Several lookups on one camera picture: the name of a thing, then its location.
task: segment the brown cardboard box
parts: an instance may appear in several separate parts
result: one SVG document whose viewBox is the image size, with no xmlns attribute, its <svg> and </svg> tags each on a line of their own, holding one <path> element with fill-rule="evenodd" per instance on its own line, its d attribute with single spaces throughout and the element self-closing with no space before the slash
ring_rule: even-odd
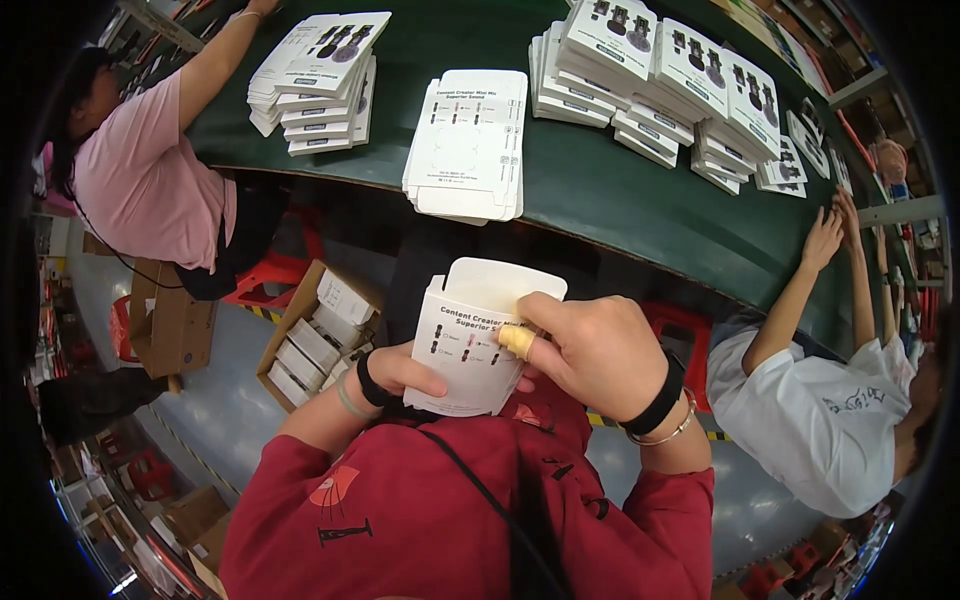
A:
<svg viewBox="0 0 960 600">
<path fill-rule="evenodd" d="M 163 285 L 180 285 L 170 263 L 137 258 L 134 267 Z M 151 311 L 148 300 L 154 305 Z M 162 288 L 133 274 L 130 344 L 153 379 L 205 367 L 210 362 L 216 318 L 217 302 L 193 300 L 182 288 Z"/>
<path fill-rule="evenodd" d="M 97 236 L 89 231 L 84 231 L 84 254 L 113 256 L 113 252 L 110 251 L 110 248 L 107 247 L 107 244 L 104 244 L 98 240 Z"/>
<path fill-rule="evenodd" d="M 256 367 L 256 378 L 288 413 L 294 412 L 297 410 L 297 407 L 287 399 L 287 396 L 270 380 L 267 373 L 270 372 L 270 367 L 274 365 L 276 351 L 280 348 L 280 344 L 283 343 L 287 331 L 290 331 L 300 319 L 309 321 L 313 315 L 313 311 L 317 310 L 317 307 L 320 306 L 320 301 L 317 300 L 317 286 L 320 285 L 320 280 L 324 277 L 324 271 L 326 271 L 326 266 L 319 260 L 314 260 L 313 264 L 310 265 L 310 269 L 307 270 L 306 275 L 304 275 L 300 281 L 300 285 L 297 286 L 297 291 L 294 292 L 290 304 L 283 312 L 283 318 L 280 319 L 280 323 L 276 326 L 274 337 L 270 338 L 270 343 L 267 344 L 267 348 L 263 351 L 263 358 L 260 359 L 260 364 Z M 376 325 L 380 318 L 380 310 L 383 306 L 383 299 L 380 295 L 371 288 L 371 286 L 364 284 L 356 277 L 346 276 L 339 271 L 334 271 L 334 275 L 339 277 L 346 285 L 350 286 L 350 288 L 359 294 L 360 298 L 366 300 L 370 306 L 373 306 L 373 316 L 368 322 L 368 328 L 376 330 Z"/>
<path fill-rule="evenodd" d="M 230 525 L 232 514 L 223 516 L 209 531 L 200 536 L 194 543 L 187 546 L 190 563 L 210 589 L 227 600 L 227 592 L 218 577 L 220 561 L 224 554 L 224 541 L 227 539 L 227 528 Z"/>
<path fill-rule="evenodd" d="M 177 541 L 189 546 L 227 513 L 227 503 L 217 489 L 203 486 L 174 502 L 160 515 Z"/>
</svg>

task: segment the plush toy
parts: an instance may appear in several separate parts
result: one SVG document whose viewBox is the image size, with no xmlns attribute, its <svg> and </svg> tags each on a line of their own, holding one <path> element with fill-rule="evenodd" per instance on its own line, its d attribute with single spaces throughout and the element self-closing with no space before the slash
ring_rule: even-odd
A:
<svg viewBox="0 0 960 600">
<path fill-rule="evenodd" d="M 892 139 L 876 144 L 876 169 L 885 185 L 899 185 L 906 179 L 906 150 Z"/>
</svg>

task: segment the silver bracelet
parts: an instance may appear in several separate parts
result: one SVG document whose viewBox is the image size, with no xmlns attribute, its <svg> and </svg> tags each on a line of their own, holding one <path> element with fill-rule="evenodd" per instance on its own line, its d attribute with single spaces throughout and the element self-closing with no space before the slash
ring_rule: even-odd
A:
<svg viewBox="0 0 960 600">
<path fill-rule="evenodd" d="M 631 442 L 633 442 L 633 443 L 636 444 L 636 445 L 646 445 L 646 446 L 650 446 L 650 445 L 660 445 L 660 444 L 663 444 L 664 442 L 669 442 L 670 440 L 672 440 L 672 439 L 676 438 L 677 436 L 679 436 L 680 434 L 682 434 L 682 433 L 684 432 L 684 430 L 685 430 L 685 429 L 690 425 L 690 423 L 693 421 L 693 413 L 695 413 L 695 412 L 697 411 L 697 403 L 696 403 L 696 401 L 695 401 L 694 398 L 693 398 L 693 392 L 692 392 L 691 390 L 689 390 L 686 386 L 684 386 L 684 394 L 686 395 L 686 399 L 690 402 L 690 410 L 686 413 L 686 419 L 684 419 L 684 422 L 680 423 L 680 426 L 677 427 L 677 430 L 676 430 L 676 431 L 674 431 L 673 433 L 671 433 L 671 434 L 668 435 L 667 437 L 663 438 L 662 440 L 657 440 L 656 442 L 641 442 L 640 439 L 639 439 L 637 436 L 632 435 L 632 434 L 628 431 L 628 432 L 627 432 L 627 439 L 629 439 Z"/>
<path fill-rule="evenodd" d="M 340 402 L 344 405 L 344 408 L 347 409 L 351 415 L 354 415 L 358 419 L 363 420 L 374 420 L 383 413 L 383 409 L 376 411 L 375 413 L 368 413 L 360 410 L 356 406 L 353 406 L 353 402 L 350 401 L 350 395 L 347 394 L 347 375 L 349 375 L 350 370 L 340 373 L 340 376 L 337 377 L 337 394 L 340 395 Z"/>
</svg>

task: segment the white t-shirt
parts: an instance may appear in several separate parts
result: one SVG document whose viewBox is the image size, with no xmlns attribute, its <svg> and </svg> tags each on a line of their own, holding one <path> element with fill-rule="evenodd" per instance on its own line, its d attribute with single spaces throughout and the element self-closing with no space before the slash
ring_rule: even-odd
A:
<svg viewBox="0 0 960 600">
<path fill-rule="evenodd" d="M 914 373 L 902 342 L 881 349 L 874 339 L 846 366 L 804 358 L 791 343 L 748 378 L 740 363 L 756 334 L 738 333 L 710 353 L 717 423 L 803 504 L 837 518 L 866 513 L 893 486 L 894 425 L 910 410 Z"/>
</svg>

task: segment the green workbench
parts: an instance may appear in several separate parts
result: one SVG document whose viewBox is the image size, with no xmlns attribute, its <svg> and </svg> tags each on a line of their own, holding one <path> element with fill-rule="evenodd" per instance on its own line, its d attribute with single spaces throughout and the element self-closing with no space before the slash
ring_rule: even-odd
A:
<svg viewBox="0 0 960 600">
<path fill-rule="evenodd" d="M 858 205 L 867 205 L 868 197 L 877 194 L 867 179 L 866 163 L 826 102 L 759 39 L 707 0 L 648 5 L 718 42 L 727 41 L 770 73 L 777 81 L 782 123 L 786 108 L 799 112 L 801 101 L 809 97 L 828 136 L 847 159 Z M 214 15 L 212 9 L 204 22 Z M 393 16 L 374 45 L 377 75 L 370 143 L 349 151 L 290 157 L 281 128 L 263 138 L 247 118 L 247 83 L 286 32 L 312 13 L 382 10 Z M 406 203 L 398 191 L 400 178 L 430 80 L 455 68 L 527 72 L 530 38 L 566 13 L 564 0 L 290 0 L 264 21 L 236 74 L 187 135 L 197 156 L 210 165 L 395 189 L 396 202 Z M 807 163 L 811 179 L 807 200 L 760 192 L 752 181 L 741 187 L 739 196 L 731 197 L 692 173 L 689 161 L 689 150 L 682 147 L 677 168 L 663 169 L 615 143 L 610 129 L 533 119 L 528 114 L 521 220 L 643 259 L 769 310 L 799 262 L 817 206 L 829 204 L 835 174 L 832 180 L 823 180 Z M 873 237 L 864 238 L 873 262 Z M 848 261 L 841 251 L 821 273 L 801 322 L 803 332 L 840 356 L 852 354 L 849 282 Z"/>
</svg>

